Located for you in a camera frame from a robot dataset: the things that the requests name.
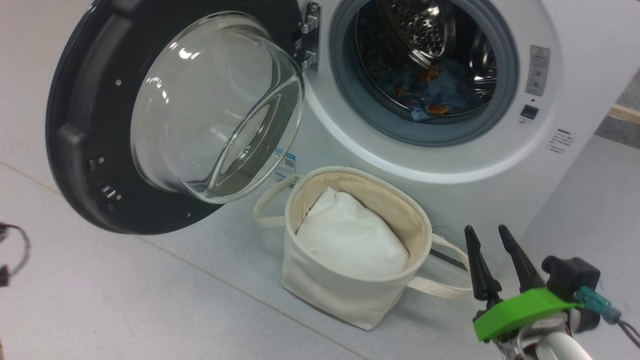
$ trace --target washing machine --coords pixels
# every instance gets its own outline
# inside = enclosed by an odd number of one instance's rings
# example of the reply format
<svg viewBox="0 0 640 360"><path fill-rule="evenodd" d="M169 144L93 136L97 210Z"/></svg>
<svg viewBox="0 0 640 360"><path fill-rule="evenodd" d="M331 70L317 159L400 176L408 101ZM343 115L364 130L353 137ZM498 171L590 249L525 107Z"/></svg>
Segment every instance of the washing machine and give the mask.
<svg viewBox="0 0 640 360"><path fill-rule="evenodd" d="M498 225L524 234L637 70L638 19L637 0L98 0L54 75L49 162L87 221L134 234L358 168L459 246L473 225L495 268Z"/></svg>

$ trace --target white bag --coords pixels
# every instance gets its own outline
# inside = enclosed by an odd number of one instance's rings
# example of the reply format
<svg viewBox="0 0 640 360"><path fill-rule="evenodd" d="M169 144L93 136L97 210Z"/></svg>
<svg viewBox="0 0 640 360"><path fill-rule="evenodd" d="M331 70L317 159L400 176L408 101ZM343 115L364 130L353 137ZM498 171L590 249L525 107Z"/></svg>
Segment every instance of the white bag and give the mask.
<svg viewBox="0 0 640 360"><path fill-rule="evenodd" d="M268 203L296 181L284 217L262 217ZM387 223L409 252L404 271L387 277L347 274L321 261L300 243L296 232L328 186L351 194ZM325 167L304 177L294 174L265 193L255 205L253 214L263 227L285 227L282 286L309 304L361 329L373 329L406 287L450 299L472 290L471 287L456 288L414 276L429 255L432 242L455 250L468 270L467 255L432 233L424 210L407 194L365 172L347 167Z"/></svg>
<svg viewBox="0 0 640 360"><path fill-rule="evenodd" d="M389 226L346 192L327 188L296 232L320 261L355 276L399 274L409 260Z"/></svg>

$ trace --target green bracket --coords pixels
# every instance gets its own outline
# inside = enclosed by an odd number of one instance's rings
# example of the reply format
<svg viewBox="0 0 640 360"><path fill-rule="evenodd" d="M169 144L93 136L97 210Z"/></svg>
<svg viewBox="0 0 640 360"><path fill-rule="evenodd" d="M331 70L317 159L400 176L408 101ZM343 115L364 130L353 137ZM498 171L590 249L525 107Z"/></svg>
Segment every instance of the green bracket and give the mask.
<svg viewBox="0 0 640 360"><path fill-rule="evenodd" d="M478 340L493 340L560 311L582 307L576 302L561 300L547 288L531 289L487 310L476 319L474 329Z"/></svg>

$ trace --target fabric basket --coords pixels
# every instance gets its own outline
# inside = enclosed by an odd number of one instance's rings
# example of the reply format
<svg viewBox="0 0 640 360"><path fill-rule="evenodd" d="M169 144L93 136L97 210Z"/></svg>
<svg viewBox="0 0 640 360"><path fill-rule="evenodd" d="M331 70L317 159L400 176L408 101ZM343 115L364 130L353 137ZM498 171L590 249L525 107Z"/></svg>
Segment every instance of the fabric basket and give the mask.
<svg viewBox="0 0 640 360"><path fill-rule="evenodd" d="M264 208L294 183L284 217L263 217ZM296 232L327 186L351 194L387 223L409 253L404 271L388 277L354 276L323 263L300 243ZM467 255L432 233L424 210L407 194L365 172L324 167L305 176L294 174L265 193L256 203L253 214L262 227L285 227L282 286L309 304L361 329L373 329L407 287L450 299L472 291L471 287L457 288L415 276L432 245L455 250L468 270Z"/></svg>

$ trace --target metal hinge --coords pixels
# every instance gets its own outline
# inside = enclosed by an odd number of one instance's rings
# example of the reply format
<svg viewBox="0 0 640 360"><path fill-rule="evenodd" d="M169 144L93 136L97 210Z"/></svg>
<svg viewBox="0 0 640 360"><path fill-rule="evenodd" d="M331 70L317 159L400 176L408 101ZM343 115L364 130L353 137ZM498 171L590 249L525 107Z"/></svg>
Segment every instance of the metal hinge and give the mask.
<svg viewBox="0 0 640 360"><path fill-rule="evenodd" d="M318 47L320 42L320 13L321 5L310 2L307 4L305 22L300 23L300 39L296 41L295 57L299 52L302 60L299 61L302 70L311 69L318 71Z"/></svg>

